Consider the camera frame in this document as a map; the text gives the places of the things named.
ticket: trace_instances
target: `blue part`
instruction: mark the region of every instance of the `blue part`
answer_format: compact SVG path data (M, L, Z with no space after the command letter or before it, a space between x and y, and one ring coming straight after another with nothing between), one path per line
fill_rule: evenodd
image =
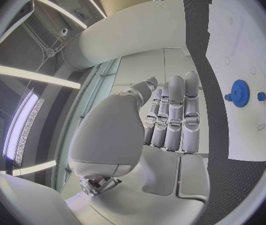
M247 105L250 98L250 89L247 83L243 80L237 80L232 87L232 101L233 103L242 108Z
M263 91L258 93L258 100L259 100L260 102L266 100L266 94L265 94Z
M226 101L229 101L229 102L231 102L232 101L232 95L229 93L229 94L226 94L225 96L224 96L224 99L226 100Z

